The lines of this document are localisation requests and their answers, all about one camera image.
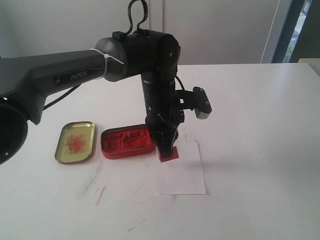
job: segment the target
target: robotic arm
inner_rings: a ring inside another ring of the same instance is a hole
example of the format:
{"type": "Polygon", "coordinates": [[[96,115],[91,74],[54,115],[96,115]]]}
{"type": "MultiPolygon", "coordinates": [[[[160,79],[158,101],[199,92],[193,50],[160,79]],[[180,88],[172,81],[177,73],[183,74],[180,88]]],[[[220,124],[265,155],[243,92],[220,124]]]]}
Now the robotic arm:
{"type": "Polygon", "coordinates": [[[117,82],[141,75],[145,123],[163,158],[173,154],[185,109],[195,109],[200,119],[209,116],[212,110],[202,88],[176,90],[178,41],[170,34],[140,29],[148,17],[145,0],[140,0],[144,18],[130,34],[130,11],[136,1],[128,8],[130,30],[101,39],[95,49],[0,59],[0,164],[24,143],[27,121],[40,122],[47,96],[99,77],[117,82]]]}

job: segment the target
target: piper logo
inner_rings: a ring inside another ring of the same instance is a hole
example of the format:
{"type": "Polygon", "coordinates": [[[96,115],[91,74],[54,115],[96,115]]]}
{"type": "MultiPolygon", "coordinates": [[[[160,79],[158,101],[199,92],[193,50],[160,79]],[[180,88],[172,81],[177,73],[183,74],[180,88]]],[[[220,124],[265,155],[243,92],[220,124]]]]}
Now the piper logo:
{"type": "Polygon", "coordinates": [[[87,71],[78,72],[77,74],[71,75],[71,81],[81,79],[87,76],[87,71]]]}

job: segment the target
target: white paper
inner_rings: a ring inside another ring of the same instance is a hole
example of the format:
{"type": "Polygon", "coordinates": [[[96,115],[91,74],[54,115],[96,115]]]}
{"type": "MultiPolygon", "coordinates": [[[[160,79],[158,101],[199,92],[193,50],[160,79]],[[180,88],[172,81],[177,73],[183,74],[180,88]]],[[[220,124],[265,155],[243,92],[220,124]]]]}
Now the white paper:
{"type": "Polygon", "coordinates": [[[179,158],[157,159],[155,194],[206,194],[204,170],[196,142],[177,143],[179,158]]]}

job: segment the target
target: cable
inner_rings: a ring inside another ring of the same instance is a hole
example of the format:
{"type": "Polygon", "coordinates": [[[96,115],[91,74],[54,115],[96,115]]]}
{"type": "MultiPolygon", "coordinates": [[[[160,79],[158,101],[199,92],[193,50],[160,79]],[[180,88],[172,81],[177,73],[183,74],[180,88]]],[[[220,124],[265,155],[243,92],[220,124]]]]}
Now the cable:
{"type": "Polygon", "coordinates": [[[143,6],[143,19],[137,24],[136,29],[137,30],[141,30],[140,29],[140,25],[142,23],[144,23],[148,18],[148,4],[147,4],[147,2],[145,0],[131,0],[129,2],[129,5],[128,5],[128,17],[129,17],[129,22],[130,22],[130,28],[125,33],[126,35],[129,35],[132,32],[132,29],[134,28],[134,23],[133,23],[132,15],[131,15],[131,8],[132,8],[132,5],[137,1],[141,1],[141,3],[142,3],[142,6],[143,6]]]}
{"type": "Polygon", "coordinates": [[[175,76],[175,78],[178,80],[178,82],[180,83],[180,86],[182,88],[182,90],[184,91],[185,90],[185,87],[184,85],[182,84],[182,81],[180,80],[180,78],[178,76],[175,76]]]}
{"type": "Polygon", "coordinates": [[[80,87],[80,85],[74,86],[69,91],[67,91],[65,94],[63,94],[60,97],[58,97],[56,100],[53,100],[52,102],[50,102],[47,105],[45,105],[43,110],[46,110],[47,108],[50,108],[52,105],[55,105],[56,103],[60,102],[62,99],[67,97],[70,93],[72,93],[74,90],[76,90],[78,87],[80,87]]]}

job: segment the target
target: open tin can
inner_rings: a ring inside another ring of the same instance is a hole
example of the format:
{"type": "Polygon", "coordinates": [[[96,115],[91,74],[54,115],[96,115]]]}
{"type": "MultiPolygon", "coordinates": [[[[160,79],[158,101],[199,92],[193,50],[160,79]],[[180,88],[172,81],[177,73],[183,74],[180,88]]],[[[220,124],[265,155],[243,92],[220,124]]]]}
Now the open tin can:
{"type": "Polygon", "coordinates": [[[101,151],[107,159],[120,159],[153,152],[156,145],[145,124],[112,128],[101,134],[101,151]]]}
{"type": "Polygon", "coordinates": [[[61,164],[74,164],[90,159],[95,153],[96,125],[90,121],[71,122],[60,134],[55,159],[61,164]]]}

